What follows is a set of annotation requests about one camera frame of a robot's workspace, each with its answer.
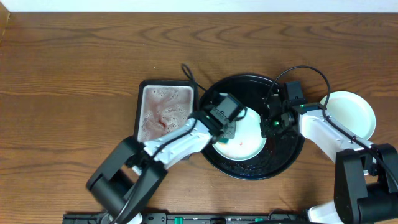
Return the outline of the mint green plate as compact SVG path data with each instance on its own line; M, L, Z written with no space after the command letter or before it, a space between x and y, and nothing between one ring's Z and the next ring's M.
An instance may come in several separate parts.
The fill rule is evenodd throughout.
M260 115L248 108L247 112L240 112L244 118L236 122L234 138L226 143L217 142L213 145L215 151L226 159L232 161L245 161L261 152L267 138L261 135Z
M361 96L336 91L330 94L327 111L355 135L370 139L376 128L376 116L370 104Z

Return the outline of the green and yellow sponge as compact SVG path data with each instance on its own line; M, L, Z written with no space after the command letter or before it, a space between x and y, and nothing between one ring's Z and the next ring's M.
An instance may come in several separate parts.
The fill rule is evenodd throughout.
M220 138L220 139L218 140L218 143L220 143L220 144L227 144L228 141L229 141L228 138Z

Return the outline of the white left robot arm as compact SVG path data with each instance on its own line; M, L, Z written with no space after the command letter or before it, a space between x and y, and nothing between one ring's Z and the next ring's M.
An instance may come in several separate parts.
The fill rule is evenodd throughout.
M216 109L194 112L181 127L157 139L123 139L88 179L86 188L113 223L129 223L144 209L168 169L184 157L217 142L240 112L226 116Z

